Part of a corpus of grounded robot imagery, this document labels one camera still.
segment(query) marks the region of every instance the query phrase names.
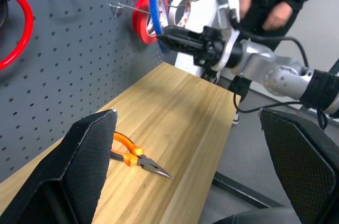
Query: pegboard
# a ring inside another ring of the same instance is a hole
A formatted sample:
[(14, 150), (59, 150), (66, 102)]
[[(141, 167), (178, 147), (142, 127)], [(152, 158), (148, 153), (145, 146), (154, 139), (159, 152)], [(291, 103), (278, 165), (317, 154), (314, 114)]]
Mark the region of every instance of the pegboard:
[[(60, 139), (75, 121), (96, 112), (162, 61), (157, 43), (143, 44), (131, 26), (132, 10), (114, 18), (110, 3), (137, 0), (28, 0), (31, 40), (0, 71), (0, 182)], [(15, 0), (0, 32), (0, 59), (20, 39), (24, 17)]]

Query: shoe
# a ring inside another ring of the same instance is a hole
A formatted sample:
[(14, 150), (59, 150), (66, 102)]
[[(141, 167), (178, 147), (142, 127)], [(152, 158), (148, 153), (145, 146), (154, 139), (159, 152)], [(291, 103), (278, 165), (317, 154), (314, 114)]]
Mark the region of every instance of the shoe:
[(234, 118), (233, 118), (232, 124), (233, 124), (233, 125), (237, 125), (238, 123), (239, 123), (239, 112), (237, 111), (237, 112), (235, 112), (235, 114), (234, 114)]

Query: wooden table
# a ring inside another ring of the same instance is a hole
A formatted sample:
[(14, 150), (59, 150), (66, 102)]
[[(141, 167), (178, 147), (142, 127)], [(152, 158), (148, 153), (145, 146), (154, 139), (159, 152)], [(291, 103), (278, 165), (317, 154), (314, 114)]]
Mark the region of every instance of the wooden table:
[[(163, 63), (100, 109), (117, 109), (117, 131), (174, 178), (110, 160), (93, 223), (197, 223), (235, 114), (232, 98)], [(0, 184), (0, 213), (57, 144)]]

